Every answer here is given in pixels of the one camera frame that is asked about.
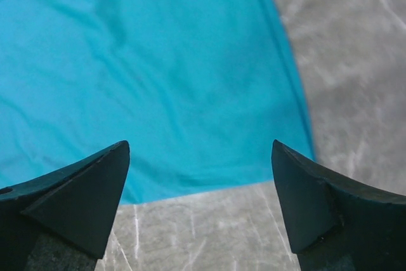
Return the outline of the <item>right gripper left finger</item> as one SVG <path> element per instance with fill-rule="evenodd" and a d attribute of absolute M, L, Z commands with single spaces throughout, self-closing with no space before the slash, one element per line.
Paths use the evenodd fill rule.
<path fill-rule="evenodd" d="M 94 270 L 129 169 L 129 143 L 1 189 L 1 270 Z"/>

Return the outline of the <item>teal t-shirt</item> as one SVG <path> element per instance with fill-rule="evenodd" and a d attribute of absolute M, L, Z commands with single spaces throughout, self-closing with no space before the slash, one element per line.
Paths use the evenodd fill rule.
<path fill-rule="evenodd" d="M 1 0 L 1 186 L 127 140 L 126 204 L 265 182 L 314 157 L 274 0 Z"/>

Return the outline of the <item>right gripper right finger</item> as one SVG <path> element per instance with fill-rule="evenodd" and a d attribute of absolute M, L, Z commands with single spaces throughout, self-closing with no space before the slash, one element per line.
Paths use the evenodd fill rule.
<path fill-rule="evenodd" d="M 405 270 L 405 196 L 348 178 L 277 140 L 272 168 L 301 270 Z"/>

